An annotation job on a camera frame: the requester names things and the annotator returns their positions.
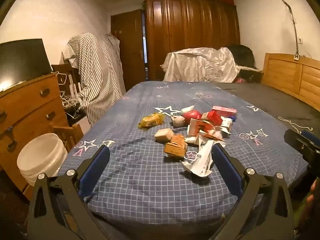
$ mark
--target white plastic bucket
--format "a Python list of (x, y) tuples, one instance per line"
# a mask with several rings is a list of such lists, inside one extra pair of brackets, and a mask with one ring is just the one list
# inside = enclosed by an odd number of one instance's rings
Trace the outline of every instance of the white plastic bucket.
[(46, 133), (30, 141), (19, 153), (17, 165), (21, 175), (34, 186), (37, 176), (56, 176), (68, 152), (54, 133)]

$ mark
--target yellow plastic package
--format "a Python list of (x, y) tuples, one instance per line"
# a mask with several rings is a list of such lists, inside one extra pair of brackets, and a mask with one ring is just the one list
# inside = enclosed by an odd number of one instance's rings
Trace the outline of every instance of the yellow plastic package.
[(153, 113), (151, 115), (145, 116), (141, 119), (140, 123), (138, 124), (138, 128), (149, 128), (152, 126), (162, 124), (164, 122), (164, 118), (164, 114), (160, 113)]

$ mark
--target wardrobe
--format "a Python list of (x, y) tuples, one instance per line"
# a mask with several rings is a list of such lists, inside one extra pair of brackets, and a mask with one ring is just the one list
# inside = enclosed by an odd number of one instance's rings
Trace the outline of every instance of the wardrobe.
[(145, 0), (149, 80), (162, 81), (169, 52), (240, 44), (236, 6), (218, 0)]

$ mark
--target silver bolt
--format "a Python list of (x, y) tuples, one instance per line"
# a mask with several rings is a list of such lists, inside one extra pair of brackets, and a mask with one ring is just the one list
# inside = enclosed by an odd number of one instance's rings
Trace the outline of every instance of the silver bolt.
[(38, 175), (38, 179), (44, 179), (44, 173), (40, 173), (40, 174)]
[(252, 168), (247, 168), (246, 171), (247, 171), (247, 173), (250, 174), (250, 175), (255, 174), (255, 171), (254, 171), (254, 169), (252, 169)]
[(67, 175), (68, 176), (73, 176), (75, 174), (75, 172), (76, 171), (74, 169), (70, 169), (70, 170), (67, 171)]
[(277, 175), (278, 179), (283, 179), (282, 173), (278, 172), (276, 175)]

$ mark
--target wardrobe door handle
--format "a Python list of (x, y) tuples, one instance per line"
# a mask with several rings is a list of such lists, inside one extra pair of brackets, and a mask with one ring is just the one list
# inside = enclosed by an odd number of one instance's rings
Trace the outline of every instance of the wardrobe door handle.
[(41, 90), (40, 91), (40, 96), (42, 96), (42, 97), (46, 97), (49, 94), (50, 94), (50, 89), (49, 88), (46, 88), (45, 90)]
[(55, 111), (51, 112), (50, 114), (46, 114), (45, 117), (47, 120), (51, 121), (56, 116)]
[(8, 152), (14, 151), (16, 146), (17, 146), (17, 141), (15, 139), (13, 139), (12, 143), (7, 145)]
[(0, 122), (4, 122), (4, 120), (7, 118), (7, 112), (3, 111), (0, 113)]

